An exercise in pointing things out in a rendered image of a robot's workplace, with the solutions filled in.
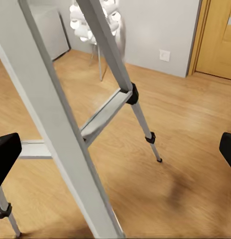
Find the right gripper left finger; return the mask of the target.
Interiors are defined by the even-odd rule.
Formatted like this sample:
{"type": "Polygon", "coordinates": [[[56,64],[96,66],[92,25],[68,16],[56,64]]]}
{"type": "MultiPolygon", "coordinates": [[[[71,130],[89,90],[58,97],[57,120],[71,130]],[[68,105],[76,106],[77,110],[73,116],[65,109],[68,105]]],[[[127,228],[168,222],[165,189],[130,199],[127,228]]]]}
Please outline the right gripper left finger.
{"type": "Polygon", "coordinates": [[[22,151],[17,132],[0,136],[0,185],[22,151]]]}

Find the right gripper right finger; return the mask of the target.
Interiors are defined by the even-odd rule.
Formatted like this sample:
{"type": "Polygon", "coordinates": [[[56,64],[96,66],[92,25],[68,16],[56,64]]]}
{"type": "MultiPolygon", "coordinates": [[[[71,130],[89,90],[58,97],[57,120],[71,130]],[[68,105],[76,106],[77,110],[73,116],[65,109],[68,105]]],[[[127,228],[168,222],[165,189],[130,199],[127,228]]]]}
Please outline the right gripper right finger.
{"type": "Polygon", "coordinates": [[[219,150],[231,167],[231,133],[223,133],[220,141],[219,150]]]}

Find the camera tripod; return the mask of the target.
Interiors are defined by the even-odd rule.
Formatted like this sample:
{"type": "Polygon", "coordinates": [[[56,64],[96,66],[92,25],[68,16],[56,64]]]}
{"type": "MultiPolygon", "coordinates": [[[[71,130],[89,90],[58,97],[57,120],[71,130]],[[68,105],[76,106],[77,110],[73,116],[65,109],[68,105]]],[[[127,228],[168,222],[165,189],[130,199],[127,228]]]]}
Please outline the camera tripod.
{"type": "MultiPolygon", "coordinates": [[[[100,0],[75,0],[119,89],[79,129],[27,0],[0,0],[0,59],[43,139],[21,140],[18,159],[54,159],[96,239],[127,239],[108,200],[88,147],[122,106],[130,104],[157,158],[136,85],[131,82],[100,0]]],[[[0,186],[0,219],[20,239],[11,203],[0,186]]]]}

